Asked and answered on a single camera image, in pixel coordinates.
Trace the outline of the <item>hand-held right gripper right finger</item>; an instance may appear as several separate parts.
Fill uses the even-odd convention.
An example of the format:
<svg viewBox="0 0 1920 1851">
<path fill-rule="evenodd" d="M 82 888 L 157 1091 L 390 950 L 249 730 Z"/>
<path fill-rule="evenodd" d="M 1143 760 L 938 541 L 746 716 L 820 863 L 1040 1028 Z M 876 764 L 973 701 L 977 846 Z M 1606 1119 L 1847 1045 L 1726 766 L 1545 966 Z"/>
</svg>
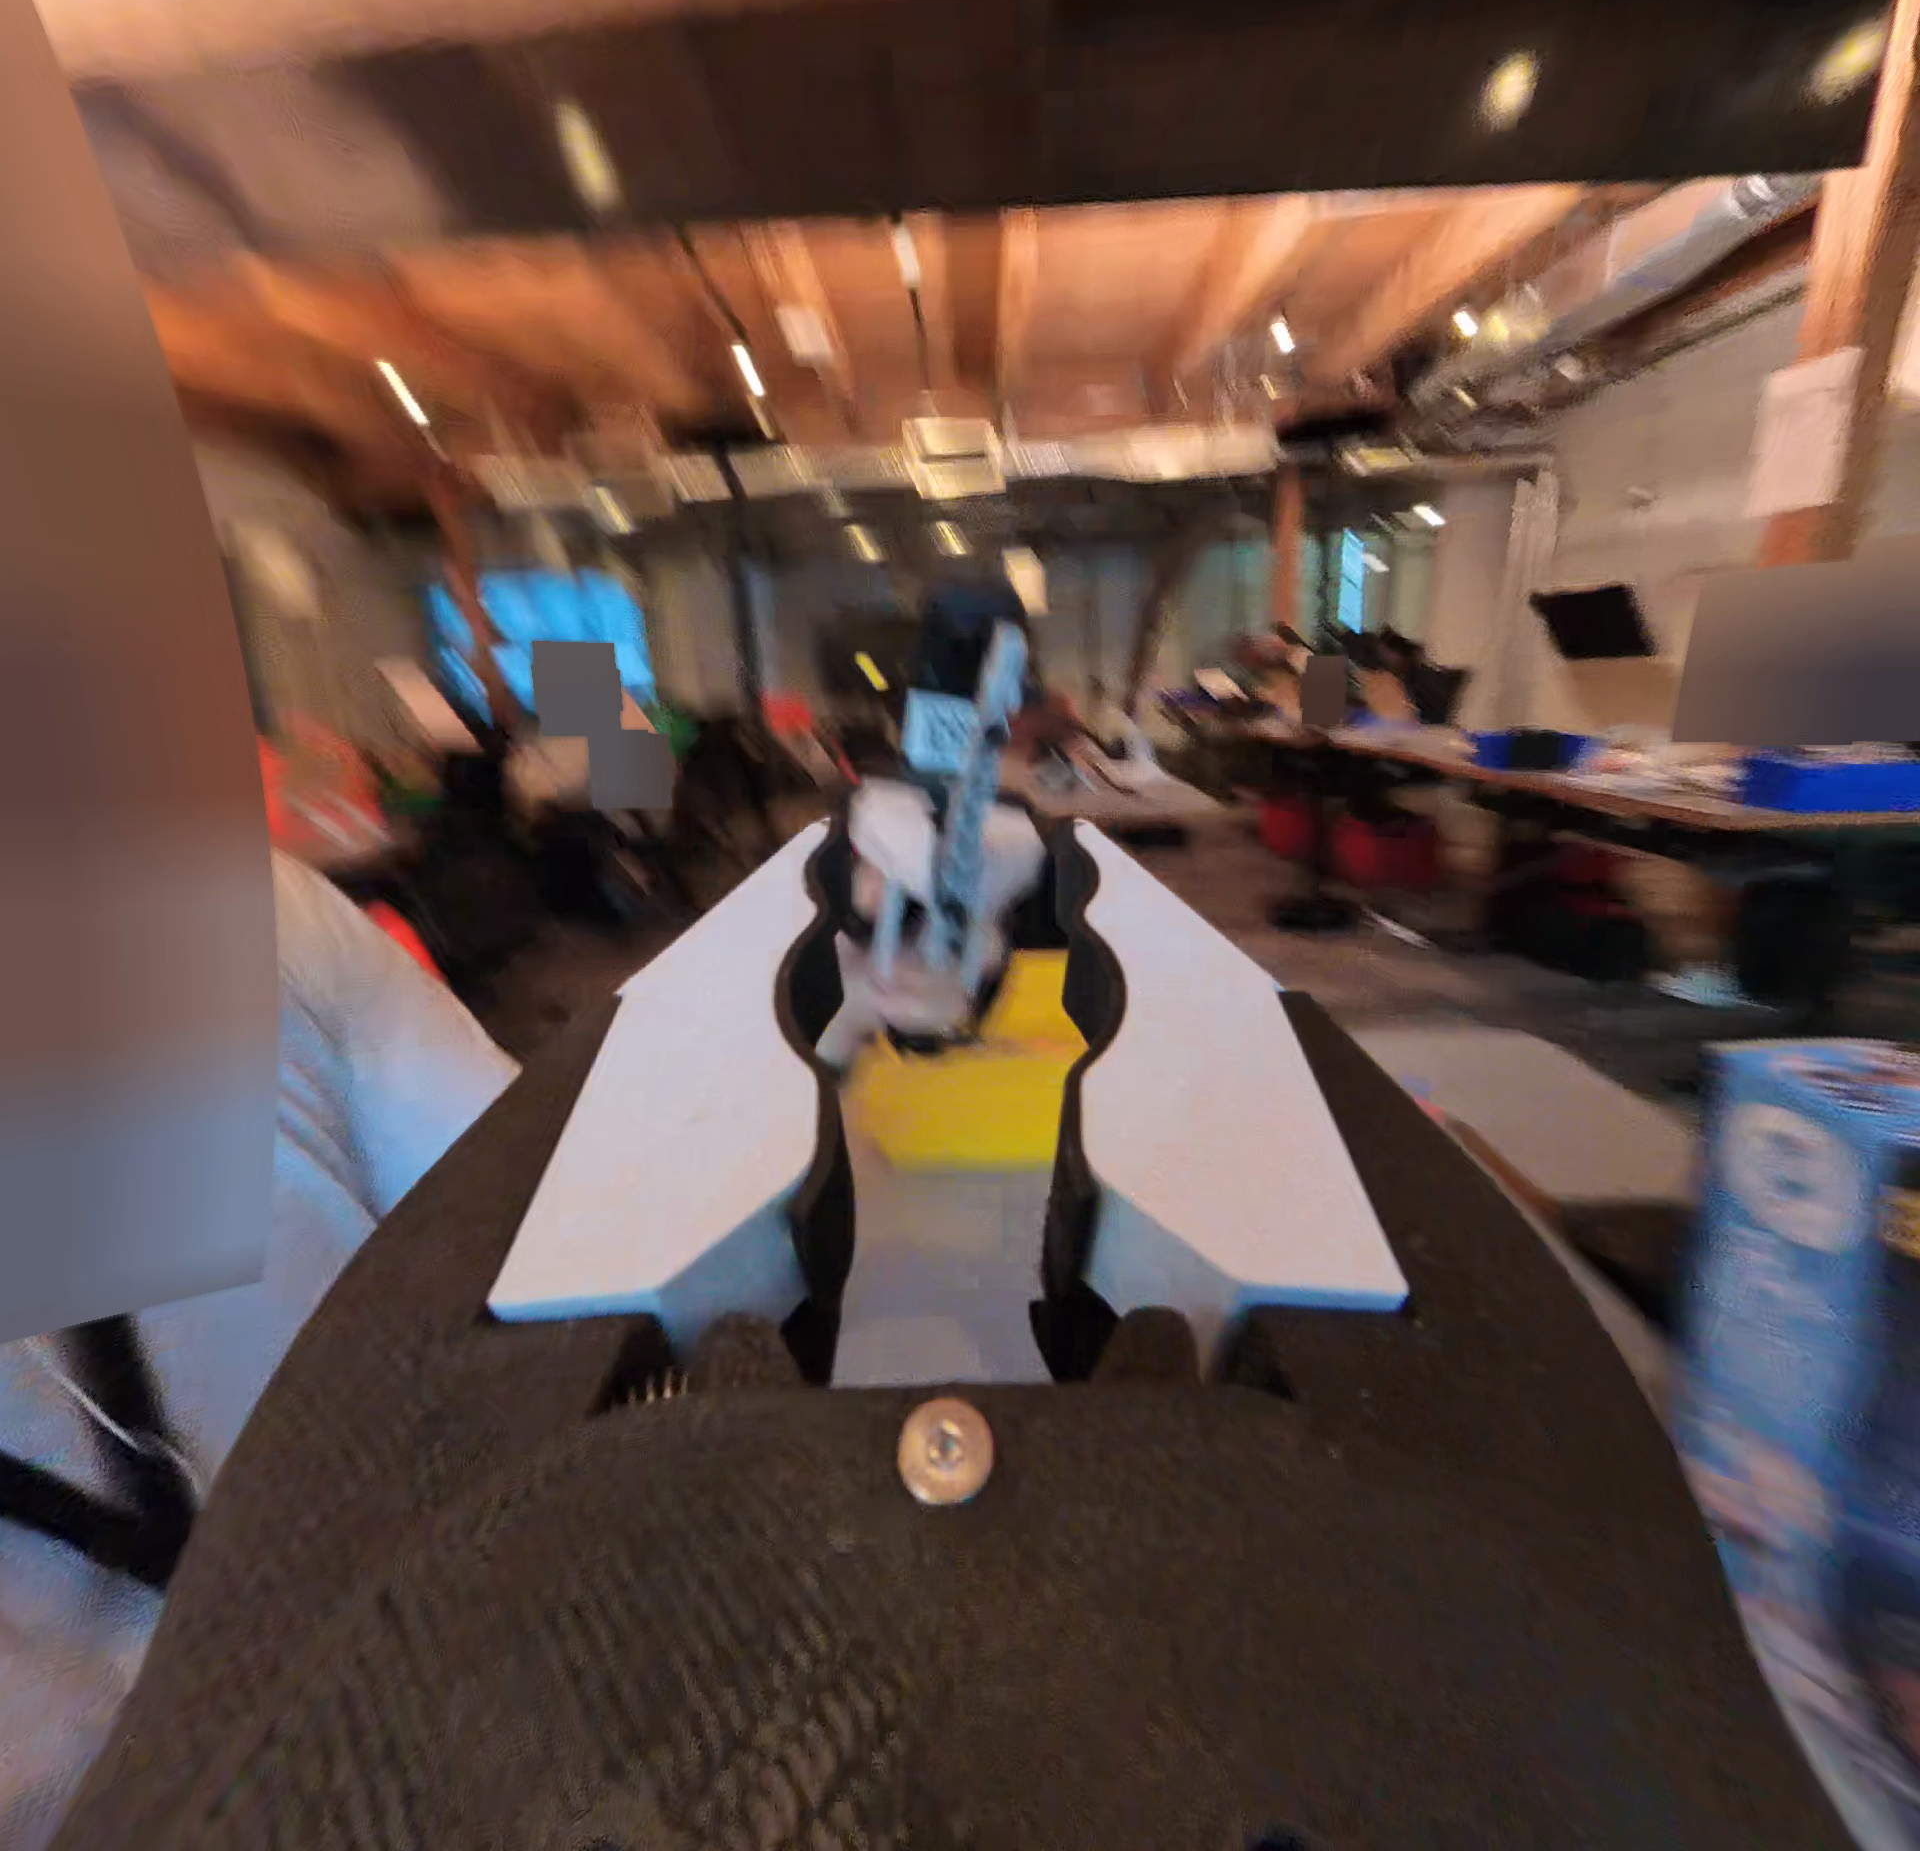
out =
<svg viewBox="0 0 1920 1851">
<path fill-rule="evenodd" d="M 1137 1310 L 1170 1310 L 1202 1372 L 1258 1310 L 1405 1310 L 1281 983 L 1093 823 L 1045 850 L 1083 1041 L 1030 1307 L 1045 1372 L 1091 1379 Z"/>
</svg>

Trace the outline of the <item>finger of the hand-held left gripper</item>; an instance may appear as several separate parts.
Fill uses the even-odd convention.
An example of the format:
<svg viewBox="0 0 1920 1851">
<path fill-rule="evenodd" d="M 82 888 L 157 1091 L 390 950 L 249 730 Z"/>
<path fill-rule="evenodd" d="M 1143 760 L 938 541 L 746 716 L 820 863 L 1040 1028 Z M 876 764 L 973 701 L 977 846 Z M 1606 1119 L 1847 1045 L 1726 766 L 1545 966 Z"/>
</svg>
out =
<svg viewBox="0 0 1920 1851">
<path fill-rule="evenodd" d="M 858 785 L 848 811 L 855 911 L 870 925 L 868 957 L 898 957 L 933 916 L 938 818 L 916 785 Z"/>
<path fill-rule="evenodd" d="M 1042 830 L 1026 812 L 991 812 L 983 840 L 989 957 L 1054 946 L 1054 873 Z"/>
</svg>

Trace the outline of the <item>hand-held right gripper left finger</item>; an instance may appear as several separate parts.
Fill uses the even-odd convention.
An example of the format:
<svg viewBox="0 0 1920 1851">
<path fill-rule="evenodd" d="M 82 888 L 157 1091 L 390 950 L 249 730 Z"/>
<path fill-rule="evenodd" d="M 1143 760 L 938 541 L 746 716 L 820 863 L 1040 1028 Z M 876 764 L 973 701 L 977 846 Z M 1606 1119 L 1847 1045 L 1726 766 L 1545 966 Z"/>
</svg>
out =
<svg viewBox="0 0 1920 1851">
<path fill-rule="evenodd" d="M 856 1209 L 839 1073 L 840 818 L 789 838 L 631 975 L 487 1296 L 495 1322 L 725 1317 L 831 1382 Z"/>
</svg>

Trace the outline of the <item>light grey holed beam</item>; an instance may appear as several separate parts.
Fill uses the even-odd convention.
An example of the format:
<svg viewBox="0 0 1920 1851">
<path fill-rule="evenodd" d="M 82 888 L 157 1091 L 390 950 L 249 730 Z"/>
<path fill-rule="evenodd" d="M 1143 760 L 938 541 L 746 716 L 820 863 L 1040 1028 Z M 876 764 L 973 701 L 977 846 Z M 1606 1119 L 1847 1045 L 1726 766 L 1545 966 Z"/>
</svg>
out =
<svg viewBox="0 0 1920 1851">
<path fill-rule="evenodd" d="M 1025 706 L 1026 646 L 1011 626 L 995 631 L 983 659 L 977 698 L 969 706 L 949 695 L 909 700 L 906 739 L 913 755 L 954 775 L 933 791 L 938 823 L 936 911 L 916 945 L 925 972 L 955 987 L 967 999 L 979 991 L 989 962 L 989 926 L 983 902 L 985 828 L 1012 723 Z M 895 957 L 874 957 L 878 978 L 889 978 Z"/>
</svg>

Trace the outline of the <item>yellow parts bin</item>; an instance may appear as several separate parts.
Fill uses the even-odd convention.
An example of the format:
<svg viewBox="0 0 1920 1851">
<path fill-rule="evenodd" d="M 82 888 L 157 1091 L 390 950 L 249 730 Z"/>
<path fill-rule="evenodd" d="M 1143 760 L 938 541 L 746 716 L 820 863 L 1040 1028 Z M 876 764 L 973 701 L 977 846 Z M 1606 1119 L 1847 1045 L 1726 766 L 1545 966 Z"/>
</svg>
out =
<svg viewBox="0 0 1920 1851">
<path fill-rule="evenodd" d="M 1063 950 L 1008 955 L 972 1040 L 909 1051 L 889 1037 L 851 1063 L 851 1120 L 900 1171 L 1044 1169 L 1086 1037 L 1063 1001 Z"/>
</svg>

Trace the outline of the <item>long wooden table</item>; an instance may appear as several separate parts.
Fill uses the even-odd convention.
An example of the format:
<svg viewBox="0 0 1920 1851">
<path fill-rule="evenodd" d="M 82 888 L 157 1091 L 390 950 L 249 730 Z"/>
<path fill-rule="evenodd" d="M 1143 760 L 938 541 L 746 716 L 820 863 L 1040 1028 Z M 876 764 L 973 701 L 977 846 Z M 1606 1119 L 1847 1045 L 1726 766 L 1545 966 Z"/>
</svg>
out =
<svg viewBox="0 0 1920 1851">
<path fill-rule="evenodd" d="M 1267 747 L 1289 753 L 1328 747 L 1358 760 L 1377 760 L 1469 788 L 1484 797 L 1524 799 L 1588 812 L 1617 823 L 1667 825 L 1697 834 L 1767 834 L 1780 838 L 1916 838 L 1916 812 L 1789 812 L 1744 807 L 1726 797 L 1691 788 L 1653 791 L 1613 775 L 1524 773 L 1487 769 L 1473 760 L 1469 734 L 1405 723 L 1362 723 L 1310 732 L 1275 716 L 1198 717 L 1188 729 L 1192 747 Z"/>
</svg>

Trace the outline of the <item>black and white display board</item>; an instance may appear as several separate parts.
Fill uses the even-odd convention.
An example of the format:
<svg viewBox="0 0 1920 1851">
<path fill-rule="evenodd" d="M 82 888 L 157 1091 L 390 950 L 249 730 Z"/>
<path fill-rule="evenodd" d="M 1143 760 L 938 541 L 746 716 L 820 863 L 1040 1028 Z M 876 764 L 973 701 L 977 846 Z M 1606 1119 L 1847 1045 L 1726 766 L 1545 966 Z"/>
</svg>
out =
<svg viewBox="0 0 1920 1851">
<path fill-rule="evenodd" d="M 1659 651 L 1634 585 L 1531 591 L 1528 608 L 1564 664 L 1645 663 Z"/>
</svg>

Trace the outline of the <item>blue robot kit box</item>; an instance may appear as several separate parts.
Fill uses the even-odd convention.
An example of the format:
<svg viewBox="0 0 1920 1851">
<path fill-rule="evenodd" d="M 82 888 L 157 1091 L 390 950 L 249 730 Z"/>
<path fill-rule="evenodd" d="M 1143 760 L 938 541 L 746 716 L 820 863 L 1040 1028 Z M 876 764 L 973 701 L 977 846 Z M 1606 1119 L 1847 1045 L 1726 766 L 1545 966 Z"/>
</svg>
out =
<svg viewBox="0 0 1920 1851">
<path fill-rule="evenodd" d="M 1916 1051 L 1717 1048 L 1676 1445 L 1864 1847 L 1916 1847 Z"/>
</svg>

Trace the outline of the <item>paper notice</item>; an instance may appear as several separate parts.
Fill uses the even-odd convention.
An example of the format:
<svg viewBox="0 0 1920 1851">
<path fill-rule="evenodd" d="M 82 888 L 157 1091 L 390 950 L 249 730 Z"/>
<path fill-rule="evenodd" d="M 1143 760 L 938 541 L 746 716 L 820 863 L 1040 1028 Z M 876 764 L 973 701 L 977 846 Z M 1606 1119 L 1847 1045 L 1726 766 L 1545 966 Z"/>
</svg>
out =
<svg viewBox="0 0 1920 1851">
<path fill-rule="evenodd" d="M 1749 445 L 1746 519 L 1804 514 L 1836 499 L 1862 352 L 1847 347 L 1764 380 Z"/>
</svg>

